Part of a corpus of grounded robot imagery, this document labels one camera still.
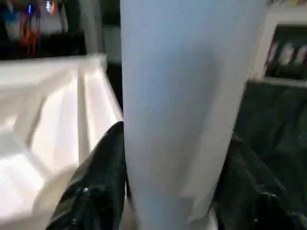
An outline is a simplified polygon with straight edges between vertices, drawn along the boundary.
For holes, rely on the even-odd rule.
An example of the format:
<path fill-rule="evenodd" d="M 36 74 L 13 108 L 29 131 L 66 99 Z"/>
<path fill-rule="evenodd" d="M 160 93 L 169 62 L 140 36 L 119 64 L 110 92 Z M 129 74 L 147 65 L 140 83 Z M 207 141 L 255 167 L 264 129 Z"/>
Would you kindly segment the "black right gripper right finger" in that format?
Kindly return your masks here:
<path fill-rule="evenodd" d="M 213 207 L 220 230 L 305 230 L 307 163 L 296 154 L 256 153 L 234 137 Z"/>

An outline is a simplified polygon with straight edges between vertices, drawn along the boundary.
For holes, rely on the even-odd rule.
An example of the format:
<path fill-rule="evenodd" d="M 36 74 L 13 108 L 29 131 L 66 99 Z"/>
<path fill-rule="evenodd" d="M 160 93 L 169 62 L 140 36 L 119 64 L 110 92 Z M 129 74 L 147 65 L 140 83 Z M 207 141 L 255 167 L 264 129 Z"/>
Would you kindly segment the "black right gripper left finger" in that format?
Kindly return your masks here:
<path fill-rule="evenodd" d="M 124 123 L 119 121 L 77 168 L 46 229 L 119 229 L 126 180 Z"/>

